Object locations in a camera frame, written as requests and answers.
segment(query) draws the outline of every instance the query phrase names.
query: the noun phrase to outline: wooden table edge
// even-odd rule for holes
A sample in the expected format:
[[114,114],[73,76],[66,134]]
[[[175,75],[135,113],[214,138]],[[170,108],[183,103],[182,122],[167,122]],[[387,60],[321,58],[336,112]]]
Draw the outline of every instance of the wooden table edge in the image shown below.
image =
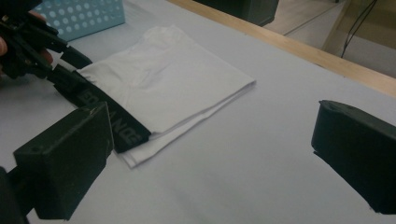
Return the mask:
[[212,21],[231,27],[246,35],[260,39],[265,43],[283,49],[293,55],[330,70],[335,74],[350,78],[374,90],[396,98],[396,78],[386,76],[372,69],[341,59],[321,49],[315,49],[192,0],[167,1]]

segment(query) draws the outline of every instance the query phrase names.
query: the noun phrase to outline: white cloth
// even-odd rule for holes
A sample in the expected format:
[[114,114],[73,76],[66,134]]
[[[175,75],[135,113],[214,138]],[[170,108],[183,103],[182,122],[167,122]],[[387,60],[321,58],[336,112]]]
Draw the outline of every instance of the white cloth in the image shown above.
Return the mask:
[[147,143],[121,154],[130,167],[255,83],[175,26],[152,28],[135,46],[79,72],[152,132]]

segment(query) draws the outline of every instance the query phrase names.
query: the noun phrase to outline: black cable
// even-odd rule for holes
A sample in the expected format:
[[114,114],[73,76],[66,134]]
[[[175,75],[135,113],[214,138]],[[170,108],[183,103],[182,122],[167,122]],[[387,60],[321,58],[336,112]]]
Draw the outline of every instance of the black cable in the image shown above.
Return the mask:
[[[361,25],[363,24],[363,22],[366,20],[367,16],[370,14],[370,12],[373,10],[373,7],[375,6],[377,0],[373,0],[364,10],[363,12],[359,15],[359,17],[355,20],[355,22],[353,23],[352,27],[350,28],[349,32],[347,33],[346,36],[346,41],[344,43],[344,48],[343,48],[343,53],[341,54],[341,58],[344,57],[344,54],[346,53],[347,50],[347,46],[349,45],[350,41],[352,40],[353,36],[355,36],[355,34],[358,32],[359,28],[361,28]],[[361,22],[359,23],[359,25],[357,26],[357,28],[355,29],[355,31],[352,30],[355,28],[355,26],[357,25],[358,21],[361,19],[361,17],[363,17],[363,19],[361,20]]]

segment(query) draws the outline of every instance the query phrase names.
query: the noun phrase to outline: white table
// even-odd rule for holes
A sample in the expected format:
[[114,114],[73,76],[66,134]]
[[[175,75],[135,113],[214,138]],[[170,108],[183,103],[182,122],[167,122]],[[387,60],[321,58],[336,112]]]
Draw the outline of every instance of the white table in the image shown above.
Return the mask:
[[[175,24],[257,79],[221,109],[133,170],[115,153],[68,223],[395,223],[368,203],[310,146],[319,100],[354,105],[396,125],[389,95],[338,76],[164,0],[124,1],[127,23],[71,44],[94,61]],[[0,164],[74,109],[33,77],[3,80]],[[38,220],[31,223],[64,223]]]

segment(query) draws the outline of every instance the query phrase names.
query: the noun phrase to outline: light blue box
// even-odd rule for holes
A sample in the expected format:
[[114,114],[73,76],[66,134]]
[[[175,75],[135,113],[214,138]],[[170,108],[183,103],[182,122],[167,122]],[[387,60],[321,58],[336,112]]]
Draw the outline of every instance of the light blue box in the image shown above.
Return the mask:
[[122,0],[43,0],[35,11],[66,41],[125,23]]

